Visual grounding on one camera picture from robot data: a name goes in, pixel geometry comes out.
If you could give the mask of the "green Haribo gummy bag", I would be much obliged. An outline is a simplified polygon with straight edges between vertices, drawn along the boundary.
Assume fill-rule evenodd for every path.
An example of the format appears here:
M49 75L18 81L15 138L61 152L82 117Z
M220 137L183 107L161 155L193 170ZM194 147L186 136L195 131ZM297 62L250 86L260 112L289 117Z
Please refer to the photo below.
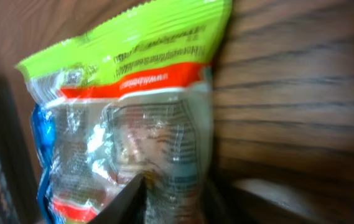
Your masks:
M205 223L212 69L227 0L150 1L20 61L54 123L50 208L88 223L138 174L144 223Z

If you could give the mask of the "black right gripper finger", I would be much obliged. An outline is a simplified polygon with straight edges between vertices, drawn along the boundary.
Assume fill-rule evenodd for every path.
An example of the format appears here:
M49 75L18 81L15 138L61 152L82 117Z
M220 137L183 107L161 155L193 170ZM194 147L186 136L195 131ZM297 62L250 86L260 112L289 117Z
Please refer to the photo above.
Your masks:
M89 224L144 224L146 183L136 175Z

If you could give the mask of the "blue snack packet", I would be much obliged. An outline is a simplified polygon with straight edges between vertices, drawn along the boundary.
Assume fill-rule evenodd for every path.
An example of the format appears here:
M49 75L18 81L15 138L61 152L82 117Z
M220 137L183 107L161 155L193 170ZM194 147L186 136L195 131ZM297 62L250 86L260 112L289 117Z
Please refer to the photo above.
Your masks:
M54 123L47 118L47 112L38 104L35 105L30 117L30 126L35 142L37 157L42 168L39 186L37 189L37 203L46 223L56 223L56 216L50 208L50 166L52 165L52 151L55 141Z

